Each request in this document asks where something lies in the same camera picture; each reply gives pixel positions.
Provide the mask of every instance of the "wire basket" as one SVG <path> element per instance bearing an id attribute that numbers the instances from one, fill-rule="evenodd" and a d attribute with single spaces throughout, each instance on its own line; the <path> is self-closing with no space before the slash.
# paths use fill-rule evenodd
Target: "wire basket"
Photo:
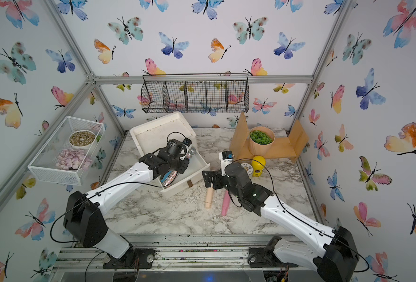
<path id="1" fill-rule="evenodd" d="M 247 112 L 249 75 L 232 75 L 232 78 L 218 74 L 143 75 L 142 110 L 145 113 Z"/>
<path id="2" fill-rule="evenodd" d="M 82 179 L 87 171 L 81 168 L 81 164 L 77 170 L 65 171 L 56 167 L 56 163 L 59 162 L 57 157 L 62 150 L 75 149 L 70 144 L 69 137 L 72 133 L 80 130 L 88 130 L 95 134 L 95 141 L 88 149 L 84 150 L 86 153 L 81 164 L 92 157 L 98 141 L 104 133 L 104 124 L 67 116 L 28 165 L 30 172 L 36 179 L 58 184 L 82 185 Z"/>

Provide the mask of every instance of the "pink rolling pin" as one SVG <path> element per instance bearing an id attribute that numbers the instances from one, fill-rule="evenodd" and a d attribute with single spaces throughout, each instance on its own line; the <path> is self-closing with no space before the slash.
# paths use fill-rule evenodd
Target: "pink rolling pin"
<path id="1" fill-rule="evenodd" d="M 224 217 L 227 215 L 228 207 L 230 206 L 230 196 L 228 195 L 228 191 L 225 190 L 224 195 L 224 202 L 222 203 L 222 213 L 221 215 Z"/>

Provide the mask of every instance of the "marble countertop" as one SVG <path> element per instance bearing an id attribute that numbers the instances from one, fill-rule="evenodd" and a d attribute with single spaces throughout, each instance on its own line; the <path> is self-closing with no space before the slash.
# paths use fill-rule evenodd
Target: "marble countertop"
<path id="1" fill-rule="evenodd" d="M 278 137 L 286 136 L 284 129 L 273 130 Z M 211 163 L 212 170 L 220 169 L 218 154 L 228 149 L 234 129 L 194 128 L 194 131 L 201 156 L 207 163 Z M 108 180 L 126 171 L 139 157 L 136 145 L 128 133 Z M 289 159 L 266 161 L 280 200 L 314 219 L 297 166 Z M 263 172 L 260 177 L 252 177 L 252 182 L 272 189 L 267 172 Z M 155 179 L 151 184 L 158 184 L 158 180 Z M 169 199 L 163 198 L 160 190 L 147 185 L 135 190 L 104 217 L 108 227 L 117 233 L 290 234 L 276 223 L 232 203 L 227 215 L 222 217 L 224 190 L 215 191 L 211 209 L 205 209 L 206 188 L 203 180 Z"/>

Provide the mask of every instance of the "bowl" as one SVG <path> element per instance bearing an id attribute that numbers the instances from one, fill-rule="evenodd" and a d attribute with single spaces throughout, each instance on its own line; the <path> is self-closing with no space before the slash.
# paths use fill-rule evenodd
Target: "bowl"
<path id="1" fill-rule="evenodd" d="M 75 134 L 76 132 L 83 132 L 83 131 L 90 132 L 90 133 L 92 133 L 92 134 L 95 136 L 95 138 L 94 138 L 93 142 L 92 142 L 92 143 L 90 143 L 90 144 L 88 144 L 88 145 L 85 145 L 85 146 L 76 146 L 76 145 L 73 145 L 73 144 L 70 142 L 70 137 L 71 137 L 73 134 Z M 79 130 L 79 131 L 75 131 L 75 132 L 73 132 L 72 134 L 70 134 L 70 136 L 68 137 L 68 142 L 70 143 L 70 146 L 71 146 L 72 148 L 74 148 L 74 149 L 83 149 L 83 150 L 88 150 L 88 149 L 91 147 L 91 145 L 92 145 L 95 141 L 96 141 L 96 134 L 95 134 L 95 133 L 93 133 L 93 132 L 92 132 L 92 131 L 90 131 L 90 130 Z"/>
<path id="2" fill-rule="evenodd" d="M 262 131 L 264 133 L 267 134 L 267 136 L 269 136 L 272 139 L 272 142 L 267 144 L 267 145 L 261 145 L 256 143 L 255 141 L 252 140 L 252 138 L 250 138 L 250 132 L 255 131 L 255 130 L 259 130 Z M 263 126 L 257 126 L 252 128 L 249 131 L 249 150 L 250 153 L 252 153 L 252 155 L 254 156 L 263 156 L 267 153 L 267 151 L 269 151 L 269 149 L 272 147 L 272 144 L 274 143 L 275 140 L 275 134 L 272 130 L 270 130 L 267 127 L 263 127 Z"/>

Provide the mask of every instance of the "bowl of pebbles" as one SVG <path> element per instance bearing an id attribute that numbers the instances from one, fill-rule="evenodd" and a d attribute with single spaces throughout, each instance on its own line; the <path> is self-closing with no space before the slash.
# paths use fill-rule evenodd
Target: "bowl of pebbles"
<path id="1" fill-rule="evenodd" d="M 75 149 L 89 149 L 95 142 L 95 133 L 88 130 L 76 131 L 70 135 L 68 141 Z"/>

